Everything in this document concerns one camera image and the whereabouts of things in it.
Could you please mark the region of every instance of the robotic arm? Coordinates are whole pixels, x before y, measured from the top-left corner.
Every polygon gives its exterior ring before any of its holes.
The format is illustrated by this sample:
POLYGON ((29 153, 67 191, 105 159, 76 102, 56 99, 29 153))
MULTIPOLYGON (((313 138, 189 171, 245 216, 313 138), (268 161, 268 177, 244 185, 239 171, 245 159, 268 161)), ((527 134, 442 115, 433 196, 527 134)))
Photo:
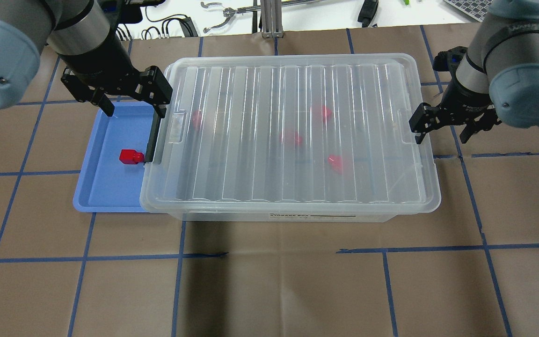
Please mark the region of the robotic arm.
MULTIPOLYGON (((118 8, 126 2, 117 0, 118 8)), ((116 26, 95 0, 0 0, 0 109, 22 98, 49 43, 68 66, 61 80, 78 102, 91 102, 109 117, 114 105, 107 94, 147 102, 156 111, 157 131, 172 88, 158 67, 134 68, 116 26)), ((151 132, 150 147, 156 136, 151 132)), ((152 155, 147 149, 146 161, 152 155)))
POLYGON ((441 51, 432 66, 452 80, 439 105, 411 117, 418 144, 447 125, 466 125, 462 143, 501 122, 539 126, 539 0, 494 0, 470 47, 441 51))

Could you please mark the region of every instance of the keyboard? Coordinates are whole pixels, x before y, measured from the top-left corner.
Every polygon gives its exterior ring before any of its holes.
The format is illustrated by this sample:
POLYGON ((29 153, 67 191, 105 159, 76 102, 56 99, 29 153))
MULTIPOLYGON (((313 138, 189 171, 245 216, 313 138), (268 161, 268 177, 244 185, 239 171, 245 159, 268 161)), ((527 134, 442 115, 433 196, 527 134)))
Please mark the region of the keyboard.
POLYGON ((484 21, 488 6, 492 4, 492 0, 444 0, 448 4, 469 15, 479 22, 484 21))

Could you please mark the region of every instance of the red block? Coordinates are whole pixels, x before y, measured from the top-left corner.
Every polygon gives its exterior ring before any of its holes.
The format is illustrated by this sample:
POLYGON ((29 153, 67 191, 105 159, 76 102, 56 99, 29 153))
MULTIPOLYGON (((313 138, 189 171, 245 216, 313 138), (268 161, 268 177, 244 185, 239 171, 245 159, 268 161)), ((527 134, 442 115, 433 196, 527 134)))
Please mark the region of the red block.
POLYGON ((126 165, 136 165, 145 161, 145 155, 143 152, 137 152, 136 150, 123 149, 120 152, 120 161, 126 165))
POLYGON ((327 123, 329 119, 332 117, 332 110, 330 110, 329 107, 322 105, 321 106, 321 121, 327 123))
POLYGON ((342 160, 341 156, 337 156, 337 155, 328 156, 328 163, 332 167, 332 170, 340 173, 341 175, 344 173, 344 161, 342 160))

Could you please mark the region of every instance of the blue tape grid line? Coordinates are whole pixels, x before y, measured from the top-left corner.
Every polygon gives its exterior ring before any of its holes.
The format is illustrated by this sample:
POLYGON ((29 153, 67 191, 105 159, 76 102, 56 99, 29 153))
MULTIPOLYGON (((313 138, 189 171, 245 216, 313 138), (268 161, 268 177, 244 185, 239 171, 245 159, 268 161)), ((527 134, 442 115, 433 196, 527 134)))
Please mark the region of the blue tape grid line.
MULTIPOLYGON (((39 104, 42 104, 43 102, 23 102, 23 103, 18 103, 17 105, 39 105, 39 104)), ((50 102, 47 102, 47 104, 64 104, 64 103, 76 103, 75 100, 66 100, 66 101, 50 101, 50 102)))
POLYGON ((455 139, 455 146, 457 152, 459 153, 459 161, 461 168, 463 170, 463 175, 465 177, 465 182, 467 185, 467 190, 471 199, 471 205, 473 207, 473 213, 475 214, 475 221, 477 222, 477 227, 480 231, 481 243, 483 245, 484 253, 486 255, 486 262, 488 263, 488 269, 490 270, 490 276, 492 277, 492 284, 494 285, 494 292, 496 293, 496 300, 498 301, 498 307, 500 309, 501 315, 503 317, 504 329, 507 332, 507 337, 512 337, 513 332, 511 331, 511 324, 509 324, 509 318, 507 317, 507 310, 504 307, 503 297, 500 293, 500 287, 498 286, 498 278, 496 277, 496 271, 494 270, 494 263, 492 263, 492 256, 490 255, 490 249, 488 248, 488 240, 486 239, 485 233, 483 233, 483 227, 481 223, 480 213, 477 209, 477 202, 475 201, 475 195, 473 194, 473 187, 471 186, 471 181, 469 179, 469 173, 463 159, 463 153, 460 149, 459 139, 456 136, 455 128, 451 126, 451 133, 455 139))
MULTIPOLYGON (((539 243, 507 243, 502 245, 488 245, 489 250, 497 249, 533 249, 539 248, 539 243)), ((389 248, 353 248, 341 249, 336 254, 374 254, 394 252, 443 252, 443 251, 479 251, 483 245, 471 246, 438 246, 438 247, 389 247, 389 248)), ((226 256, 227 252, 218 254, 182 254, 183 259, 189 258, 217 258, 226 256)), ((21 257, 0 258, 0 263, 35 263, 35 262, 81 262, 90 261, 129 261, 129 260, 172 260, 180 258, 180 254, 151 254, 133 256, 63 256, 63 257, 21 257)))
POLYGON ((51 176, 51 175, 76 175, 80 170, 69 171, 36 171, 36 172, 0 172, 0 177, 12 176, 51 176))
POLYGON ((388 268, 388 256, 382 252, 382 263, 384 265, 384 278, 386 281, 386 294, 388 296, 388 307, 390 308, 390 320, 392 324, 392 335, 398 337, 398 328, 396 327, 396 315, 394 314, 394 300, 392 299, 392 285, 390 282, 390 269, 388 268))
POLYGON ((0 228, 0 244, 1 239, 4 235, 4 231, 6 230, 6 224, 7 220, 9 218, 9 213, 11 212, 11 207, 14 203, 15 194, 18 192, 18 186, 20 185, 20 180, 22 178, 22 173, 24 172, 24 167, 26 166, 26 162, 28 161, 28 155, 30 154, 30 148, 32 148, 32 143, 35 140, 36 135, 36 129, 39 126, 39 122, 41 121, 41 117, 43 115, 43 110, 45 109, 45 103, 47 102, 47 96, 49 96, 49 92, 51 91, 51 86, 53 84, 53 78, 55 76, 55 70, 58 68, 59 64, 59 56, 58 59, 55 61, 55 66, 53 66, 53 71, 51 72, 51 77, 49 79, 49 84, 47 85, 47 90, 45 91, 45 96, 43 97, 43 101, 41 102, 41 108, 39 109, 39 113, 36 117, 35 126, 32 128, 32 134, 30 135, 30 140, 28 141, 28 147, 26 148, 26 152, 24 153, 24 158, 22 160, 22 165, 20 167, 19 174, 15 180, 14 189, 12 190, 11 197, 9 197, 9 203, 6 209, 6 215, 4 216, 4 219, 1 224, 0 228))
POLYGON ((349 40, 350 53, 354 54, 355 53, 355 48, 353 47, 353 39, 350 37, 350 29, 349 28, 346 29, 346 37, 349 40))
POLYGON ((497 156, 539 156, 539 152, 509 152, 506 154, 473 154, 471 158, 486 158, 497 156))
POLYGON ((186 221, 182 221, 180 231, 180 249, 178 250, 178 267, 176 270, 176 283, 174 288, 174 309, 172 311, 171 337, 176 337, 178 327, 178 298, 180 297, 180 281, 182 280, 182 261, 184 260, 184 239, 186 237, 186 221))
POLYGON ((201 57, 203 55, 203 37, 199 38, 199 53, 197 54, 197 57, 201 57))
POLYGON ((93 213, 90 216, 90 224, 88 225, 88 234, 86 236, 86 244, 84 245, 83 259, 80 264, 80 274, 78 285, 76 286, 76 293, 74 295, 74 302, 72 305, 72 314, 70 315, 70 324, 68 326, 68 337, 72 336, 74 331, 74 321, 76 320, 76 310, 79 307, 80 291, 82 289, 82 280, 84 277, 84 268, 86 267, 86 257, 88 256, 88 248, 90 247, 90 239, 93 237, 93 228, 95 226, 95 218, 97 213, 93 213))
MULTIPOLYGON (((423 25, 419 26, 419 29, 421 29, 423 42, 425 43, 425 47, 428 51, 428 57, 430 58, 430 65, 432 65, 434 64, 434 55, 432 55, 432 49, 430 48, 430 44, 428 43, 428 37, 425 35, 425 29, 423 28, 423 25)), ((440 81, 440 75, 438 75, 438 71, 436 70, 434 70, 434 77, 436 78, 436 85, 438 86, 438 90, 440 90, 440 92, 443 92, 442 82, 440 81)))
MULTIPOLYGON (((471 246, 440 246, 440 247, 390 247, 390 248, 354 248, 341 249, 336 254, 376 254, 392 252, 445 252, 445 251, 481 251, 483 245, 471 246)), ((488 245, 490 250, 496 249, 533 249, 539 248, 539 243, 510 243, 505 245, 488 245)))
MULTIPOLYGON (((425 42, 426 50, 428 51, 428 56, 430 58, 430 63, 433 64, 434 63, 434 56, 432 55, 432 50, 430 48, 430 43, 428 42, 428 37, 425 34, 425 28, 423 27, 423 25, 420 26, 420 30, 421 30, 421 33, 422 33, 423 41, 425 42)), ((436 77, 436 82, 438 83, 438 89, 440 90, 440 92, 443 92, 442 84, 440 83, 440 75, 438 75, 438 72, 436 70, 434 70, 434 76, 436 77)), ((477 202, 475 201, 475 195, 473 194, 473 188, 471 186, 471 181, 470 181, 469 174, 468 174, 468 171, 467 171, 467 168, 466 168, 465 160, 463 159, 463 152, 460 149, 459 139, 456 136, 455 128, 453 126, 451 126, 451 133, 452 133, 453 138, 455 139, 455 147, 456 147, 456 150, 457 150, 457 154, 459 156, 459 161, 460 161, 461 168, 463 170, 463 175, 465 177, 465 181, 466 181, 466 185, 467 185, 467 191, 469 192, 469 196, 470 196, 470 199, 471 199, 471 205, 473 207, 473 213, 475 215, 475 221, 477 222, 477 227, 478 227, 478 229, 480 231, 481 243, 483 245, 484 253, 485 253, 485 256, 486 256, 486 261, 488 263, 488 269, 490 270, 490 276, 492 278, 492 284, 494 286, 494 292, 496 293, 496 300, 498 301, 498 307, 500 309, 501 316, 503 318, 504 328, 505 328, 505 331, 507 333, 507 337, 512 337, 513 332, 511 331, 511 325, 509 324, 509 318, 507 317, 507 311, 506 311, 506 309, 504 307, 503 297, 502 297, 502 295, 500 293, 500 287, 498 285, 498 278, 496 277, 496 271, 494 270, 494 263, 492 263, 492 256, 490 255, 490 250, 488 249, 488 240, 486 239, 486 235, 485 235, 485 233, 483 233, 483 230, 482 230, 481 217, 480 217, 480 213, 479 213, 479 211, 477 209, 477 202)))
POLYGON ((456 155, 433 155, 434 159, 452 159, 456 158, 456 155))

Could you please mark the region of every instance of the white table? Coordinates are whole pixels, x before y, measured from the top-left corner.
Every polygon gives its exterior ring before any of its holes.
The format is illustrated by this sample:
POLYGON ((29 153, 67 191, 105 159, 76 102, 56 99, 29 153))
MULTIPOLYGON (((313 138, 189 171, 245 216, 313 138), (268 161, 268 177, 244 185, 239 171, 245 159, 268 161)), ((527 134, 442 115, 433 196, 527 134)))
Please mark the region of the white table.
MULTIPOLYGON (((225 7, 239 8, 252 6, 253 0, 206 0, 205 2, 222 2, 225 7)), ((471 17, 454 9, 443 0, 410 0, 405 6, 403 0, 380 0, 376 17, 372 21, 379 27, 435 25, 441 23, 475 22, 471 17)), ((328 30, 361 27, 357 23, 357 15, 363 0, 323 0, 311 4, 303 4, 282 9, 284 30, 328 30)), ((222 9, 201 7, 200 0, 167 0, 158 7, 148 9, 153 20, 174 14, 186 14, 195 23, 199 36, 219 36, 234 34, 250 34, 252 31, 252 13, 235 15, 232 22, 207 34, 203 28, 217 25, 224 21, 222 9)), ((137 25, 129 25, 134 38, 141 37, 141 31, 150 26, 160 28, 161 22, 150 23, 146 18, 137 25)), ((182 29, 177 21, 170 23, 171 36, 182 36, 182 29)))

